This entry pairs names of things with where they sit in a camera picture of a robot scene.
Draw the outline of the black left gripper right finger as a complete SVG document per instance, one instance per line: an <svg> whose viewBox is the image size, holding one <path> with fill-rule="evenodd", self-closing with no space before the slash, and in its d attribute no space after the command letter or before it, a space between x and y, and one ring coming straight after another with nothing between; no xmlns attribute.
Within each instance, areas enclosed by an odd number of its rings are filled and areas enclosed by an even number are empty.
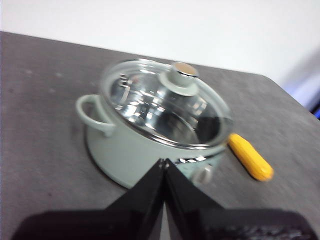
<svg viewBox="0 0 320 240"><path fill-rule="evenodd" d="M164 194L184 240L316 240L299 213L271 208L224 208L202 192L168 158Z"/></svg>

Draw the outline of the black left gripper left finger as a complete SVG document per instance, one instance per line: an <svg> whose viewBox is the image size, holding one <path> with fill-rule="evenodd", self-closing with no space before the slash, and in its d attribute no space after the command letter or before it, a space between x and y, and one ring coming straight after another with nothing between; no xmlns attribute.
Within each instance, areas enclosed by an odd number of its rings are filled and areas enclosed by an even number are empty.
<svg viewBox="0 0 320 240"><path fill-rule="evenodd" d="M165 161L158 160L105 209L59 210L21 222L14 240L146 240L163 208Z"/></svg>

